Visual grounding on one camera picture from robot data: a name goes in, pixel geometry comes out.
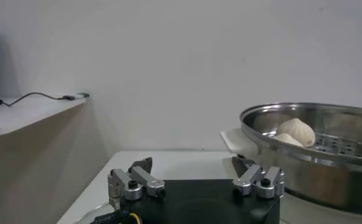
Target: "black cable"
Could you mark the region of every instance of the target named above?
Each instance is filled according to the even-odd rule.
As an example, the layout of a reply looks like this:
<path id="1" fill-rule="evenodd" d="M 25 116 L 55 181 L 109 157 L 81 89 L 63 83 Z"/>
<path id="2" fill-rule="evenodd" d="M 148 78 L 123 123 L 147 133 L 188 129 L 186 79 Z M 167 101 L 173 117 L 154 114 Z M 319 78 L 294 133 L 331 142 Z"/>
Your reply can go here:
<path id="1" fill-rule="evenodd" d="M 23 100 L 23 98 L 28 97 L 28 96 L 31 96 L 31 95 L 41 95 L 41 96 L 50 98 L 50 99 L 52 99 L 52 100 L 65 100 L 65 99 L 67 99 L 66 96 L 59 97 L 59 98 L 55 98 L 55 97 L 52 97 L 52 96 L 48 96 L 47 94 L 44 94 L 44 93 L 32 92 L 32 93 L 28 93 L 28 94 L 23 95 L 23 96 L 20 97 L 19 99 L 15 100 L 13 103 L 5 103 L 3 100 L 0 100 L 0 105 L 1 105 L 1 104 L 4 104 L 4 105 L 6 105 L 6 106 L 8 106 L 8 107 L 11 107 L 11 106 L 13 106 L 14 104 L 18 103 L 19 101 Z"/>

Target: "metal bracket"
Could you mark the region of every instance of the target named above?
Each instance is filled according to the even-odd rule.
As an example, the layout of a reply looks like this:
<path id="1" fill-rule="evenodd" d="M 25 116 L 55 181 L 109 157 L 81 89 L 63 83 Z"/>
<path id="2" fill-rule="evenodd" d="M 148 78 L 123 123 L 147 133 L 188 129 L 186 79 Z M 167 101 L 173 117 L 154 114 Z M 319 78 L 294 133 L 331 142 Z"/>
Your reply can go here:
<path id="1" fill-rule="evenodd" d="M 257 195 L 262 198 L 273 198 L 284 195 L 284 172 L 279 167 L 270 167 L 265 177 L 256 184 Z"/>
<path id="2" fill-rule="evenodd" d="M 122 169 L 114 169 L 108 175 L 108 192 L 110 202 L 124 196 L 127 200 L 138 200 L 142 197 L 142 186 L 133 181 Z"/>
<path id="3" fill-rule="evenodd" d="M 241 196 L 246 196 L 251 193 L 252 183 L 260 180 L 263 174 L 262 168 L 253 164 L 239 179 L 234 179 L 232 183 Z"/>
<path id="4" fill-rule="evenodd" d="M 156 198 L 165 197 L 164 181 L 154 178 L 143 168 L 139 166 L 133 167 L 131 170 L 131 177 L 133 180 L 136 180 L 145 186 L 149 196 Z"/>

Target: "white steamed bun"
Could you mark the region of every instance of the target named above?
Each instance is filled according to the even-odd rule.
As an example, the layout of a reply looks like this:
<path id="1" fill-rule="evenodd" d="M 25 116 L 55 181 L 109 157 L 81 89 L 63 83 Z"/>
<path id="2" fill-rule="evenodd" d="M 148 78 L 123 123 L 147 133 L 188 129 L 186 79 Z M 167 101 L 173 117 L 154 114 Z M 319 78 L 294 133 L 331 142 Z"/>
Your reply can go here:
<path id="1" fill-rule="evenodd" d="M 309 147 L 315 143 L 315 133 L 309 125 L 303 123 L 298 118 L 290 119 L 282 123 L 277 130 L 277 135 L 282 133 L 289 134 L 303 146 Z"/>
<path id="2" fill-rule="evenodd" d="M 277 139 L 278 141 L 281 142 L 286 142 L 292 145 L 303 147 L 303 145 L 300 142 L 298 142 L 297 140 L 295 140 L 293 137 L 291 137 L 289 134 L 286 133 L 275 135 L 273 139 Z"/>

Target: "table surface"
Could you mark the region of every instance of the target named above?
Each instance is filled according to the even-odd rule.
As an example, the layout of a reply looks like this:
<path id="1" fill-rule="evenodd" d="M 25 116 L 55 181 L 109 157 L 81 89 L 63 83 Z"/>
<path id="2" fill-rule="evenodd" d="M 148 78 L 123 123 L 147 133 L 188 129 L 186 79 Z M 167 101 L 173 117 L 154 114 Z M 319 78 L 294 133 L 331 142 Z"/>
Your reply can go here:
<path id="1" fill-rule="evenodd" d="M 3 99 L 7 103 L 15 99 Z M 51 100 L 46 97 L 28 97 L 12 107 L 0 105 L 0 135 L 4 135 L 28 125 L 83 104 L 86 99 Z"/>

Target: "white plastic handle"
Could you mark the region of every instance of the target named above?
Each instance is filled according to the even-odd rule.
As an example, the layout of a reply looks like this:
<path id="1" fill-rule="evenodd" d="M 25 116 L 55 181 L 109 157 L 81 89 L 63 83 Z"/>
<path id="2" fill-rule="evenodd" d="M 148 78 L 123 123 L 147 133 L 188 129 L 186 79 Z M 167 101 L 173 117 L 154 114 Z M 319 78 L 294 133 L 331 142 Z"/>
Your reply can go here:
<path id="1" fill-rule="evenodd" d="M 242 155 L 248 159 L 253 159 L 259 154 L 258 146 L 247 138 L 240 128 L 222 131 L 220 137 L 231 153 Z"/>

